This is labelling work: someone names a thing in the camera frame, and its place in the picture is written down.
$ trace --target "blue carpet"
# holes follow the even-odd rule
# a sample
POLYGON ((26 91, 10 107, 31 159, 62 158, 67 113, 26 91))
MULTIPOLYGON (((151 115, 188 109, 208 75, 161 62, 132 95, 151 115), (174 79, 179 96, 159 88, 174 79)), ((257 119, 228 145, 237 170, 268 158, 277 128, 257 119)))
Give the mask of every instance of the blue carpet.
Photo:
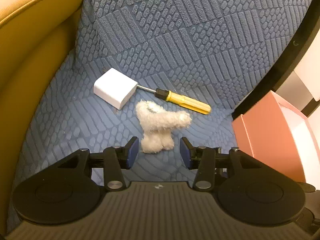
MULTIPOLYGON (((311 0, 84 0, 76 48, 47 88, 17 164, 14 187, 80 147, 100 152, 142 138, 135 104, 153 100, 137 91, 120 111, 95 96, 92 86, 113 67, 143 86, 170 89, 212 107, 189 111, 188 129, 173 133, 175 148, 139 153, 127 181, 192 182, 178 141, 195 146, 236 145, 232 109, 257 85, 299 27, 311 0)), ((103 185, 102 170, 92 179, 103 185)), ((19 223, 10 205, 8 231, 19 223)))

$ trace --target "white plush toy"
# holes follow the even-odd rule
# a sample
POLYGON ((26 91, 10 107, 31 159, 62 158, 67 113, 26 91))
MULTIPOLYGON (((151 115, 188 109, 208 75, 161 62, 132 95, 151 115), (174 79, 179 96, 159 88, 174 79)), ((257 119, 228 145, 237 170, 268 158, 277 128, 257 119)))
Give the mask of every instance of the white plush toy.
POLYGON ((145 153, 156 153, 173 149, 171 130, 188 127, 190 114, 185 111, 166 111, 152 101, 140 101, 136 105, 137 117, 143 128, 141 148, 145 153))

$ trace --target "yellow screwdriver handle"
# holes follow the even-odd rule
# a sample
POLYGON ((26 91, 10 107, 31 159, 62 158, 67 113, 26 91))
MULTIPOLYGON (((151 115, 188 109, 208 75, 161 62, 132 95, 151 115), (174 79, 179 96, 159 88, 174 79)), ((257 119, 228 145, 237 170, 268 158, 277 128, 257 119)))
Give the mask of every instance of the yellow screwdriver handle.
POLYGON ((169 95, 167 96, 166 101, 175 103, 179 106, 191 109, 201 114, 209 114, 211 111, 211 107, 209 105, 202 103, 198 100, 188 98, 186 96, 178 95, 171 91, 169 91, 169 95))

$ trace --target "white box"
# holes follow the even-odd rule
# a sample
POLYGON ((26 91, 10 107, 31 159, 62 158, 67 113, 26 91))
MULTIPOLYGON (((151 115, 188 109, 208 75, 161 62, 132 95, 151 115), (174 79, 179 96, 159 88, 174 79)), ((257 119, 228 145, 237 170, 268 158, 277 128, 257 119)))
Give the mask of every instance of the white box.
POLYGON ((93 92, 117 109, 121 109, 137 89, 137 82, 114 68, 99 77, 93 92))

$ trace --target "screwdriver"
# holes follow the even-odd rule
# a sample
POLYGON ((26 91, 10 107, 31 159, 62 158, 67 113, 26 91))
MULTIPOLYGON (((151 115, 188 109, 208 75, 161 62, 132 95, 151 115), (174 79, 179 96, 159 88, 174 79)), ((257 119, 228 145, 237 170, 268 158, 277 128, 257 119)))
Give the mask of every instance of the screwdriver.
POLYGON ((157 98, 163 99, 167 102, 175 103, 179 106, 185 107, 187 109, 191 109, 193 111, 199 112, 201 114, 209 114, 211 111, 211 107, 205 103, 202 103, 198 100, 182 96, 172 91, 162 90, 157 88, 156 90, 146 88, 140 85, 137 85, 138 88, 152 92, 157 98))

